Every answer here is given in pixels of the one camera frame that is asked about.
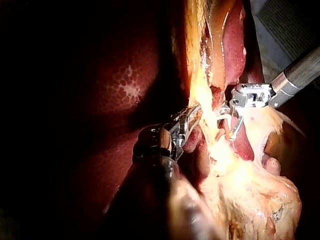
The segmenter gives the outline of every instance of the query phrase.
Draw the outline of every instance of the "gray instrument shaft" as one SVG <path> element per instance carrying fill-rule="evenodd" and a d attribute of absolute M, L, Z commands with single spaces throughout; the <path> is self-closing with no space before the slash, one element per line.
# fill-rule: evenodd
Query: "gray instrument shaft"
<path fill-rule="evenodd" d="M 320 45 L 307 51 L 285 68 L 272 82 L 275 95 L 268 105 L 278 108 L 320 76 Z"/>

